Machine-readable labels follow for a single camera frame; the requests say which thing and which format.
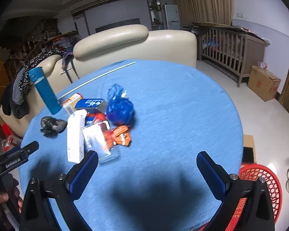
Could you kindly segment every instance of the blue plastic bag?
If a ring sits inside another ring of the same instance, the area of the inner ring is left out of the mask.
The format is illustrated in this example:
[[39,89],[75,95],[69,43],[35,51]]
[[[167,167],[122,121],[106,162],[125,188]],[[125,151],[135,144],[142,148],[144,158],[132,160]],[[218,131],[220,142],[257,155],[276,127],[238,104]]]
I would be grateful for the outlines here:
[[131,120],[134,106],[127,99],[122,97],[124,89],[119,84],[114,84],[108,90],[108,106],[106,115],[115,125],[126,125]]

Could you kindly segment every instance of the red plastic basket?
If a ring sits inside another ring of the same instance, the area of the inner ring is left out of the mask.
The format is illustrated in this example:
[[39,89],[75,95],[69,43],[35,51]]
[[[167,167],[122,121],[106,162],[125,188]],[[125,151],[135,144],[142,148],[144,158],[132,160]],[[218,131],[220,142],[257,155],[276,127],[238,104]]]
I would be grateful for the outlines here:
[[[273,204],[273,212],[274,212],[274,221],[277,222],[278,216],[281,212],[281,204],[282,204],[282,190],[281,184],[277,178],[277,176],[267,167],[259,165],[259,164],[251,164],[246,165],[245,167],[241,168],[239,171],[239,177],[242,180],[253,180],[255,181],[258,177],[264,177],[267,186],[269,188],[272,204]],[[237,209],[235,210],[229,225],[227,226],[225,231],[233,231],[235,226],[241,216],[242,210],[244,208],[246,198],[243,198],[239,201]],[[204,230],[207,226],[206,223],[204,226],[199,229],[199,231]]]

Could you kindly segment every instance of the blue gripper pad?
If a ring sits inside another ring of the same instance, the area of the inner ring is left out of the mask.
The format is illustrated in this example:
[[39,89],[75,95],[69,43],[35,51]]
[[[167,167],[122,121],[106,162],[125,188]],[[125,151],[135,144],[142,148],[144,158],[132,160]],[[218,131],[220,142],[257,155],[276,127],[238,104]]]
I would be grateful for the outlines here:
[[198,153],[196,163],[215,199],[223,201],[230,186],[227,172],[205,151]]
[[90,150],[81,162],[74,165],[68,172],[65,186],[71,200],[78,200],[81,197],[98,163],[97,153]]

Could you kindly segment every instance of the cream leather sofa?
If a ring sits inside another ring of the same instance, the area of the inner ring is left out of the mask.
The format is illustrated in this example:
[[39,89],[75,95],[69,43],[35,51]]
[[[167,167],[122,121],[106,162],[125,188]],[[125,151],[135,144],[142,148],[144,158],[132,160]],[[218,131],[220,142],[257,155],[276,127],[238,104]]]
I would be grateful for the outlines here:
[[[80,78],[116,61],[143,59],[172,61],[196,67],[197,42],[194,34],[181,30],[148,31],[143,25],[127,25],[88,36],[79,41],[73,50],[73,63]],[[42,67],[55,94],[70,85],[62,72],[62,59],[53,55],[42,61]],[[78,78],[68,69],[72,81]],[[22,119],[7,116],[0,108],[0,116],[19,136],[24,136],[31,119],[45,106],[33,86],[27,96],[30,113]]]

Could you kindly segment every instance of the black and white patterned cloth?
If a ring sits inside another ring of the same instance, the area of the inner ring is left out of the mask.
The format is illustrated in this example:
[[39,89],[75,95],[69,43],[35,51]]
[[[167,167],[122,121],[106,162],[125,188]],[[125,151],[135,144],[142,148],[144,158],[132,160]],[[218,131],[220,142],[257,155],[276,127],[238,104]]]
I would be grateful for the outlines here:
[[39,63],[45,60],[47,57],[51,55],[63,55],[64,51],[55,48],[46,52],[39,53],[36,57],[31,59],[28,64],[25,66],[25,70],[22,73],[22,77],[19,82],[19,90],[23,95],[28,95],[31,90],[31,84],[29,79],[28,71],[35,68]]

